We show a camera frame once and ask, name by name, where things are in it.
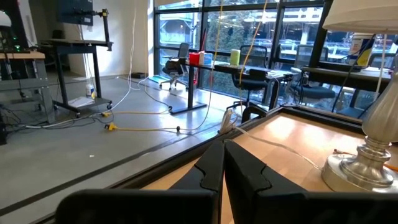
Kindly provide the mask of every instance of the window frame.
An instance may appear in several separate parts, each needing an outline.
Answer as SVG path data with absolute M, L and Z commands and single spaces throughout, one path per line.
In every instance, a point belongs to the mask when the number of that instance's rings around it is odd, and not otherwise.
M 280 2 L 270 2 L 267 3 L 266 9 L 276 9 L 277 10 L 277 18 L 275 22 L 275 35 L 273 36 L 273 42 L 271 47 L 270 57 L 267 58 L 268 67 L 274 68 L 275 63 L 289 63 L 294 64 L 294 60 L 280 58 L 278 53 L 279 39 L 280 39 L 280 30 L 282 28 L 282 22 L 284 18 L 285 9 L 291 8 L 303 8 L 303 7 L 323 7 L 324 0 L 314 0 L 314 1 L 293 1 L 287 2 L 285 0 L 280 0 Z M 251 10 L 262 10 L 264 7 L 263 3 L 255 3 L 255 4 L 241 4 L 241 5 L 227 5 L 223 6 L 223 12 L 225 11 L 251 11 Z M 154 8 L 154 57 L 159 58 L 159 50 L 160 49 L 170 49 L 170 50 L 178 50 L 178 47 L 167 47 L 160 45 L 160 35 L 159 35 L 159 17 L 161 14 L 174 14 L 174 13 L 201 13 L 201 27 L 200 27 L 200 47 L 199 49 L 206 49 L 206 46 L 203 46 L 203 33 L 204 27 L 206 27 L 206 21 L 208 18 L 209 12 L 219 12 L 221 6 L 210 6 L 210 0 L 203 0 L 202 7 L 193 7 L 193 8 L 181 8 L 181 9 L 159 9 L 158 7 Z M 190 49 L 190 52 L 198 52 L 198 49 Z M 208 53 L 214 53 L 214 50 L 206 50 Z M 230 52 L 219 51 L 218 55 L 230 57 Z M 159 64 L 154 64 L 155 74 L 159 74 L 160 68 Z M 198 88 L 202 87 L 203 80 L 201 80 L 202 71 L 198 76 Z

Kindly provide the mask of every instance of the monitor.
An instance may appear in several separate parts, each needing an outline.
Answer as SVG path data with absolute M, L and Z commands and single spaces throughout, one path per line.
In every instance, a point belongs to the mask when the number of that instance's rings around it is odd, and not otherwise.
M 93 25 L 93 0 L 57 0 L 57 21 Z

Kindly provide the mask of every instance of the gray floor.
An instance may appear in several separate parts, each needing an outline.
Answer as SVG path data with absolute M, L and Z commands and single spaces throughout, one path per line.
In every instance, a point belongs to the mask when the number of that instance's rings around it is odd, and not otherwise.
M 68 97 L 85 94 L 86 81 L 77 82 L 67 78 Z M 61 99 L 57 93 L 57 79 L 50 76 L 52 97 Z M 159 90 L 158 84 L 147 80 L 147 91 L 153 97 L 183 108 L 187 105 L 187 92 L 183 86 L 171 93 Z M 127 80 L 124 77 L 106 77 L 101 80 L 103 97 L 114 101 L 114 105 L 126 94 Z M 195 91 L 195 101 L 208 103 L 209 92 Z M 195 131 L 182 131 L 183 134 L 164 131 L 106 131 L 104 124 L 96 122 L 87 126 L 46 130 L 35 129 L 13 134 L 8 144 L 0 146 L 0 208 L 12 205 L 35 194 L 71 181 L 81 175 L 110 165 L 129 156 L 137 157 L 124 165 L 111 169 L 101 175 L 80 182 L 72 187 L 52 194 L 45 199 L 0 217 L 5 223 L 30 223 L 55 210 L 59 201 L 66 195 L 79 189 L 103 188 L 133 175 L 145 168 L 203 142 L 217 134 L 224 110 L 236 99 L 213 94 L 209 116 L 203 126 Z M 131 90 L 126 99 L 115 111 L 163 111 L 166 107 L 150 99 L 141 90 Z M 86 114 L 106 110 L 105 105 L 86 111 Z M 195 128 L 205 118 L 207 108 L 183 113 L 176 116 L 117 114 L 114 123 L 120 128 Z M 58 110 L 59 119 L 69 116 L 69 112 Z M 75 125 L 84 125 L 89 119 L 77 121 Z

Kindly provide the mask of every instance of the white lamp shade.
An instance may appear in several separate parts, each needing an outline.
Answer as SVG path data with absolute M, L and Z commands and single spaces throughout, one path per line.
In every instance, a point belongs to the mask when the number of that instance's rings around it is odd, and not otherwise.
M 334 0 L 323 28 L 398 34 L 398 0 Z
M 8 15 L 3 11 L 0 11 L 0 26 L 4 26 L 4 27 L 11 26 L 10 17 L 8 17 Z
M 167 4 L 172 4 L 172 3 L 176 3 L 176 2 L 182 2 L 184 0 L 155 0 L 155 7 L 157 6 L 164 6 Z

